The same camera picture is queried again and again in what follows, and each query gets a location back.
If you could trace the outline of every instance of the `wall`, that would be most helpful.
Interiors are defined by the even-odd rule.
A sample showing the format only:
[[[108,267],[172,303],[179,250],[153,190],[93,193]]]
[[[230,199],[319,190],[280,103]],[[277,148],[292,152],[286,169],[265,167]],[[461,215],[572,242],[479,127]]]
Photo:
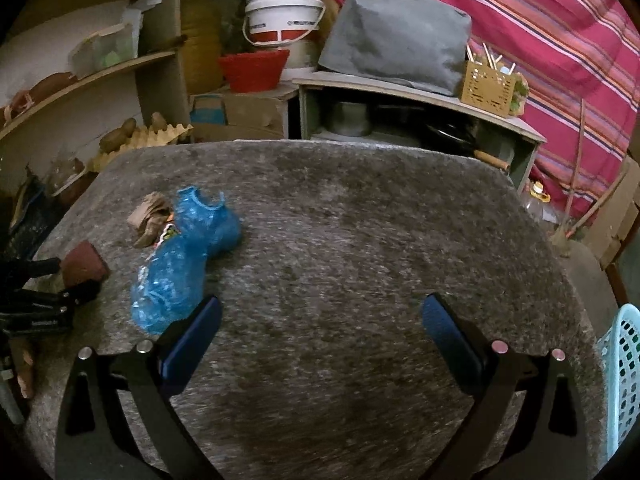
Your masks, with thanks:
[[[126,5],[122,1],[79,9],[5,42],[0,46],[0,104],[23,86],[68,72],[68,53],[92,32],[119,23]],[[0,140],[0,188],[15,193],[27,164],[44,176],[63,146],[88,161],[100,137],[128,117],[142,122],[133,73],[109,78],[44,108]]]

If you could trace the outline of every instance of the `blue gripper pad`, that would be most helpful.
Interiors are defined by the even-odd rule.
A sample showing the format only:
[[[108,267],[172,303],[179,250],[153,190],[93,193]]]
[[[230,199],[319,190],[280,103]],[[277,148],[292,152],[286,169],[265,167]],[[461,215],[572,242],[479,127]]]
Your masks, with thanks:
[[[218,332],[221,321],[222,306],[218,298],[212,296],[204,300],[188,319],[174,322],[166,330],[165,334],[172,329],[184,332],[161,353],[161,391],[165,397],[173,397],[184,391]]]
[[[422,325],[438,347],[460,389],[474,395],[482,384],[484,367],[457,320],[437,294],[428,295],[422,304]]]

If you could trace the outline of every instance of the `red plastic basket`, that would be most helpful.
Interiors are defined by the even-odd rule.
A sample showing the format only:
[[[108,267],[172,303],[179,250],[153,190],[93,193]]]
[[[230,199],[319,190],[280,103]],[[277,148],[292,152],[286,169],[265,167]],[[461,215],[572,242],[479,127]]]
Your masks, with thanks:
[[[276,88],[289,51],[264,50],[223,56],[218,62],[232,91],[263,92]]]

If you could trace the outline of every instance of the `laundry basket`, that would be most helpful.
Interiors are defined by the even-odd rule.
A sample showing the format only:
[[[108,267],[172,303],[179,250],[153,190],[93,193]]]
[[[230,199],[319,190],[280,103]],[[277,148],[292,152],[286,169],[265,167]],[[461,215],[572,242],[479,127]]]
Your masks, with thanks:
[[[607,386],[607,459],[631,430],[640,410],[640,311],[623,305],[600,341]]]

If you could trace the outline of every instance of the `gray fabric cover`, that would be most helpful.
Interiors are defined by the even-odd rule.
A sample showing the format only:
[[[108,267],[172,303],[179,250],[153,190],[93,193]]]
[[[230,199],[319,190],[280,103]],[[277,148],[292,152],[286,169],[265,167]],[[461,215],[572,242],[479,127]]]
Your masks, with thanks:
[[[438,0],[346,0],[319,63],[450,96],[470,32],[470,16]]]
[[[73,332],[41,344],[26,435],[48,471],[78,350],[128,351],[145,336],[130,320],[129,286],[149,250],[133,248],[127,216],[147,193],[191,184],[213,198],[224,191],[243,226],[240,246],[207,273],[224,306],[220,332],[172,400],[227,480],[416,480],[472,404],[423,330],[430,290],[488,338],[566,351],[594,473],[604,411],[593,330],[510,181],[471,158],[284,140],[126,153],[50,234],[39,257],[88,238],[111,275],[76,312]],[[157,463],[122,398],[143,455]]]

